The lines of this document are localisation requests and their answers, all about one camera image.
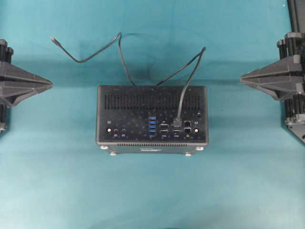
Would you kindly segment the left gripper black rail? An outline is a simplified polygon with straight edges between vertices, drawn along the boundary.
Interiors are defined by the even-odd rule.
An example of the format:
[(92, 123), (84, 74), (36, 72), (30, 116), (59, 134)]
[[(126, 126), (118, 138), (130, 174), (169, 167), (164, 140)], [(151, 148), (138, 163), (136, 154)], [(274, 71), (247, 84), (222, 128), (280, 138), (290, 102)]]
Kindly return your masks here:
[[(53, 87), (52, 82), (11, 64), (14, 50), (5, 39), (0, 40), (0, 132), (7, 130), (8, 107), (17, 106), (21, 101), (45, 92)], [(5, 83), (38, 83), (30, 88), (4, 87)]]

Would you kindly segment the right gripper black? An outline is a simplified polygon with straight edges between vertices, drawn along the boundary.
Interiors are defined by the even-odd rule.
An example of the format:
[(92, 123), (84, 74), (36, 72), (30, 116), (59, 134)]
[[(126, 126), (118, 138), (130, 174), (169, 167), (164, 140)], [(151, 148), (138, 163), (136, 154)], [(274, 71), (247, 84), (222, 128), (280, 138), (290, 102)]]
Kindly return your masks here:
[[(284, 101), (285, 123), (305, 122), (305, 34), (289, 32), (277, 42), (280, 60), (240, 77), (240, 83)], [(286, 75), (286, 82), (254, 83), (257, 77)]]

